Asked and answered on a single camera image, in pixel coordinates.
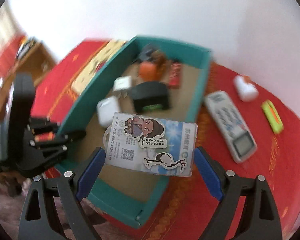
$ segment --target remote control screen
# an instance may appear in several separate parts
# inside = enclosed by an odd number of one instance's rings
[[[253,147],[254,143],[249,132],[244,133],[233,142],[239,157],[246,155]]]

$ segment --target red tablecloth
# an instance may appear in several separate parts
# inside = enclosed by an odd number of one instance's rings
[[[86,41],[74,49],[56,66],[37,89],[32,115],[50,115],[61,122],[71,108],[76,96],[69,88],[74,78],[105,41]],[[197,146],[203,146],[211,157],[227,170],[240,176],[254,178],[263,174],[270,184],[276,201],[283,235],[288,235],[300,212],[300,119],[278,98],[258,86],[259,97],[250,103],[239,100],[233,86],[237,73],[213,64],[206,92],[226,91],[249,126],[257,152],[246,162],[236,164],[227,149],[218,128],[202,107],[198,116]],[[284,124],[284,130],[274,135],[262,110],[261,103],[271,100]],[[243,208],[243,197],[229,230],[231,238],[238,225]],[[215,211],[218,202],[212,198],[196,168],[190,178],[170,178],[168,188],[151,218],[142,228],[135,230],[104,215],[116,226],[136,239],[198,239]]]

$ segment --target white remote control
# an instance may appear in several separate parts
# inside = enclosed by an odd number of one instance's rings
[[[257,150],[257,144],[229,95],[224,91],[216,91],[207,95],[204,101],[234,161],[242,163],[247,160]]]

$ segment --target teal box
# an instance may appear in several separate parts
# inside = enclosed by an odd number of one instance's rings
[[[195,122],[202,103],[206,87],[211,52],[198,45],[188,44],[170,39],[136,36],[128,41],[106,64],[96,73],[89,85],[72,106],[61,124],[58,133],[85,129],[95,114],[96,105],[106,97],[113,87],[114,80],[120,77],[126,68],[137,58],[141,49],[147,44],[154,44],[168,58],[177,58],[182,63],[200,69],[200,75],[192,94],[192,101],[183,122]],[[76,151],[75,144],[69,146],[69,152]],[[73,169],[77,163],[65,160],[56,168],[63,174]],[[97,179],[88,199],[102,211],[133,228],[140,228],[154,211],[169,182],[168,176],[160,179],[146,203],[137,201],[120,191],[110,187],[101,179]]]

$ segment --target crane sticker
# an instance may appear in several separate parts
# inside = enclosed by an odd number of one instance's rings
[[[187,166],[186,158],[175,162],[170,153],[159,153],[153,160],[144,158],[143,163],[148,169],[151,169],[152,165],[161,165],[166,170],[172,170],[179,167],[180,173],[182,173]]]
[[[125,121],[124,126],[125,135],[138,139],[141,148],[165,149],[167,147],[167,140],[162,138],[165,134],[165,126],[156,119],[135,115]]]

